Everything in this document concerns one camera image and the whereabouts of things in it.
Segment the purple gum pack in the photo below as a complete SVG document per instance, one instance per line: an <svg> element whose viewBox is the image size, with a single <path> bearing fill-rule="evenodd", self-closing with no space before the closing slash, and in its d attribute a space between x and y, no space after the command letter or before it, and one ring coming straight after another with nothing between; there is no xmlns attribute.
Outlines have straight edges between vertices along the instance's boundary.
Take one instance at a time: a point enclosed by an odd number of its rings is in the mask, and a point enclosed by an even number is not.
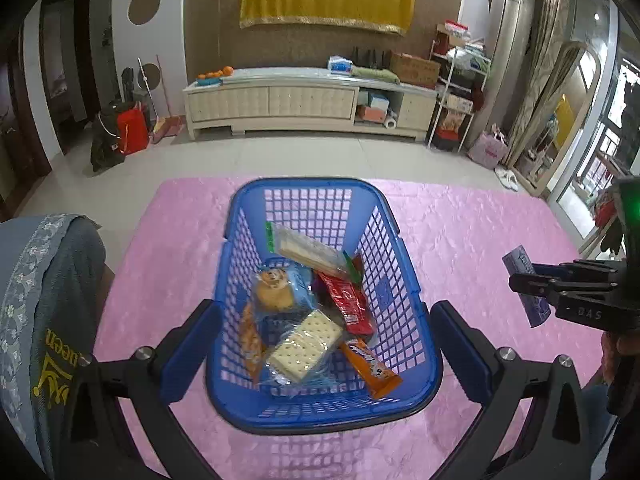
<svg viewBox="0 0 640 480"><path fill-rule="evenodd" d="M551 307L544 298L544 289L535 287L536 271L526 249L523 245L515 247L502 257L502 262L509 273L510 289L520 297L529 326L541 326L550 316Z"/></svg>

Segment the orange chips packet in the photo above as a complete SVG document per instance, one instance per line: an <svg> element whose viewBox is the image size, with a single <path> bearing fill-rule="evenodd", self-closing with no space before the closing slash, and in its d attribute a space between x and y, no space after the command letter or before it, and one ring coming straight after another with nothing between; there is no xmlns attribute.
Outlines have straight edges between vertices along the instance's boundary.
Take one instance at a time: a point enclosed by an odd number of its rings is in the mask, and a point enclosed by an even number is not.
<svg viewBox="0 0 640 480"><path fill-rule="evenodd" d="M380 361L362 339L347 339L340 349L374 400L388 396L402 384L401 377Z"/></svg>

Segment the clear cracker pack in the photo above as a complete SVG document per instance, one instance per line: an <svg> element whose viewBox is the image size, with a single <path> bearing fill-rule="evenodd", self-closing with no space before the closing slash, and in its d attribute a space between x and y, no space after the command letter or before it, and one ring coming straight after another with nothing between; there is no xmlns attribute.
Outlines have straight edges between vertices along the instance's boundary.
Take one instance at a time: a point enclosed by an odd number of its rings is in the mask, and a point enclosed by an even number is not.
<svg viewBox="0 0 640 480"><path fill-rule="evenodd" d="M343 334L340 324L321 310L312 310L268 354L266 367L272 380L279 386L299 386L320 379Z"/></svg>

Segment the blue cartoon cake bag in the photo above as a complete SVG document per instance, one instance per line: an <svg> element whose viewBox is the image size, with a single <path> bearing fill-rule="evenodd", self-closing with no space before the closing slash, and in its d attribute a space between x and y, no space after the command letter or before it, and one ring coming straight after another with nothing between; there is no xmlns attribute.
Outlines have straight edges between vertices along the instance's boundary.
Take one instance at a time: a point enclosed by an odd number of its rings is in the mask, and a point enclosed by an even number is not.
<svg viewBox="0 0 640 480"><path fill-rule="evenodd" d="M254 306L264 315L314 310L317 300L311 282L311 270L297 263L263 268L254 277Z"/></svg>

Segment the red snack packet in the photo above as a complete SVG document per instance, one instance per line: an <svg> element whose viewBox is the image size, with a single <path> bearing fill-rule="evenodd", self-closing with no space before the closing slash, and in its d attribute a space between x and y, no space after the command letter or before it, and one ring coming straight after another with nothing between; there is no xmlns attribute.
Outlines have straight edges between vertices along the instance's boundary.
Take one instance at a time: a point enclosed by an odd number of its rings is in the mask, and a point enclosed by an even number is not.
<svg viewBox="0 0 640 480"><path fill-rule="evenodd" d="M375 324L362 290L351 281L330 274L318 272L317 276L320 289L330 298L330 305L340 312L346 330L356 336L371 337Z"/></svg>

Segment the green edged cracker pack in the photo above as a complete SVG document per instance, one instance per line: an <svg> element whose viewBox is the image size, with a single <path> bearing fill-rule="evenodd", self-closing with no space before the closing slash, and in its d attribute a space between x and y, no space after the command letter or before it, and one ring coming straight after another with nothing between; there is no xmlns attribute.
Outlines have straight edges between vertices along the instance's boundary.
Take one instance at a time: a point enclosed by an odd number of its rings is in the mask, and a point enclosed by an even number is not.
<svg viewBox="0 0 640 480"><path fill-rule="evenodd" d="M362 273L347 252L340 252L307 235L269 221L266 222L266 237L270 252L334 278L354 284L362 282Z"/></svg>

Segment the white slippers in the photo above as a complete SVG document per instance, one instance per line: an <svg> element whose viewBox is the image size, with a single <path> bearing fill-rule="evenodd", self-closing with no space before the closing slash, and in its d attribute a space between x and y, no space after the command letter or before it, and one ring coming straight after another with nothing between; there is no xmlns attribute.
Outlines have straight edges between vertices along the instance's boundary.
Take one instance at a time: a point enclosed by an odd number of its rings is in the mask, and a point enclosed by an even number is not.
<svg viewBox="0 0 640 480"><path fill-rule="evenodd" d="M498 178L500 184L507 190L513 191L515 193L520 190L518 179L515 177L515 174L512 170L497 167L494 169L494 173Z"/></svg>

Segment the pink quilted table cover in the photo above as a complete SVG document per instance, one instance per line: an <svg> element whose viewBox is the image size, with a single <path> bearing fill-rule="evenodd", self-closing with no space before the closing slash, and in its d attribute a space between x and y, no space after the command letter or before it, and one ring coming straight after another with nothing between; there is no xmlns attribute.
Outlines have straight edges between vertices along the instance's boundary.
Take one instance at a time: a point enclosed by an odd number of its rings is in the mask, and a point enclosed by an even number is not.
<svg viewBox="0 0 640 480"><path fill-rule="evenodd" d="M154 346L214 291L224 220L235 178L167 180L144 211L116 271L94 352L126 359ZM421 297L450 301L496 346L523 358L570 356L582 382L601 361L596 330L550 318L528 324L502 258L524 247L540 263L570 261L576 249L541 200L506 192L378 181L390 202ZM387 425L308 437L258 437L227 424L197 377L172 408L203 456L226 479L426 479L470 426L477 406L451 374L420 413Z"/></svg>

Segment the pink tote bag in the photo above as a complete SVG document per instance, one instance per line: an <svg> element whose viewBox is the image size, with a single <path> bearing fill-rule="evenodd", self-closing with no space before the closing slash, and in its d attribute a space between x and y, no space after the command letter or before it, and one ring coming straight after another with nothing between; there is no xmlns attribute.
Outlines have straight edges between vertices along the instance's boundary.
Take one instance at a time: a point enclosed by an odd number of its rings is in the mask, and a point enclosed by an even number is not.
<svg viewBox="0 0 640 480"><path fill-rule="evenodd" d="M472 148L469 149L468 156L472 162L494 170L508 151L509 147L503 132L496 125L492 125L488 131L483 131L478 136Z"/></svg>

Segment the arched floor mirror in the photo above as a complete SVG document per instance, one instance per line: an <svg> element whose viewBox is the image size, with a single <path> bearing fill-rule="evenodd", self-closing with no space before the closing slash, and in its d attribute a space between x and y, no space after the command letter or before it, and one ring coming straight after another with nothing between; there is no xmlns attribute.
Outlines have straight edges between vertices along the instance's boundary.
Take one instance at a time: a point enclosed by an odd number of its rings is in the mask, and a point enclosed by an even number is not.
<svg viewBox="0 0 640 480"><path fill-rule="evenodd" d="M529 123L511 142L508 168L530 195L546 192L585 122L601 75L592 47L581 41L562 45Z"/></svg>

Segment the black bag on floor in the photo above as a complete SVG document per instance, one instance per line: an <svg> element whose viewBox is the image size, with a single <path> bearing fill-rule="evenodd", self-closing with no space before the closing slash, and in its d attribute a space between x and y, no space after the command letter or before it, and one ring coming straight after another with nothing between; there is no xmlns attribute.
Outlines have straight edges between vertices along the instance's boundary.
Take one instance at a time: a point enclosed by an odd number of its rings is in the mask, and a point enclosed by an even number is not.
<svg viewBox="0 0 640 480"><path fill-rule="evenodd" d="M99 174L125 161L119 147L120 134L117 116L122 111L122 102L112 101L102 108L92 123L90 164L92 171Z"/></svg>

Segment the white metal shelf rack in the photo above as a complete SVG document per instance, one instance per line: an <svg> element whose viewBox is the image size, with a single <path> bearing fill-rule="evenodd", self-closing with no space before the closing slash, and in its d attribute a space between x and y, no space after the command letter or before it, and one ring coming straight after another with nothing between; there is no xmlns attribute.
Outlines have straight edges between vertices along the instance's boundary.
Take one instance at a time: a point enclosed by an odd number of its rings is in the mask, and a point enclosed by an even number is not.
<svg viewBox="0 0 640 480"><path fill-rule="evenodd" d="M491 59L484 46L471 39L466 26L444 21L437 25L430 61L438 65L438 74L427 144L443 152L460 152L474 116L484 105Z"/></svg>

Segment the cardboard box on cabinet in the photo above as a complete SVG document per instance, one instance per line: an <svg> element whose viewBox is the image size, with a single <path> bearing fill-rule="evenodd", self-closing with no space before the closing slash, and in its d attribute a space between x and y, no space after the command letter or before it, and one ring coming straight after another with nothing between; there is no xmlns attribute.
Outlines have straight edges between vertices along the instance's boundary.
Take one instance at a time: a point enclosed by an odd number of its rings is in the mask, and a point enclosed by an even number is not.
<svg viewBox="0 0 640 480"><path fill-rule="evenodd" d="M434 89L440 64L417 56L393 52L390 55L390 71L404 84Z"/></svg>

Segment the green folded cloth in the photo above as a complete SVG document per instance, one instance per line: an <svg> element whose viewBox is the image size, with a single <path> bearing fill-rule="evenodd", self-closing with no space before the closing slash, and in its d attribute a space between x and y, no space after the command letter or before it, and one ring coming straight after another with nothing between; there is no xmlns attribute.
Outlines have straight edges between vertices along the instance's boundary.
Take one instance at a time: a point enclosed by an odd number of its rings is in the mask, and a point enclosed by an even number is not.
<svg viewBox="0 0 640 480"><path fill-rule="evenodd" d="M399 77L387 68L370 68L353 65L350 74L359 79L387 82L388 84L400 84Z"/></svg>

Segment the blue tissue box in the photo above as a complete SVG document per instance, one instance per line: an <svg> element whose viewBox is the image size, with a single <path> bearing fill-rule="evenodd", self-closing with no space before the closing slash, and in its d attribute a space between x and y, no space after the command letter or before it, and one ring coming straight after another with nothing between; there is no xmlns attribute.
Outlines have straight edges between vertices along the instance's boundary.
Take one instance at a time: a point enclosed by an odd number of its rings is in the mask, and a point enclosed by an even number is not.
<svg viewBox="0 0 640 480"><path fill-rule="evenodd" d="M350 75L352 73L352 60L339 55L331 55L328 59L328 71L332 74Z"/></svg>

